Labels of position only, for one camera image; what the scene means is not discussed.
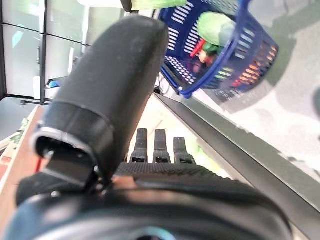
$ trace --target floor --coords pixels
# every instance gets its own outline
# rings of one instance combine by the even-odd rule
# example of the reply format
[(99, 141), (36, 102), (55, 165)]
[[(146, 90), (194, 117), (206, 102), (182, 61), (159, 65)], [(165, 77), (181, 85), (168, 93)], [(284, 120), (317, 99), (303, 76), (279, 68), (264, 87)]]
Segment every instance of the floor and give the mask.
[(200, 100), (320, 182), (320, 0), (252, 0), (250, 11), (279, 45), (263, 82), (232, 97), (199, 90), (187, 101)]

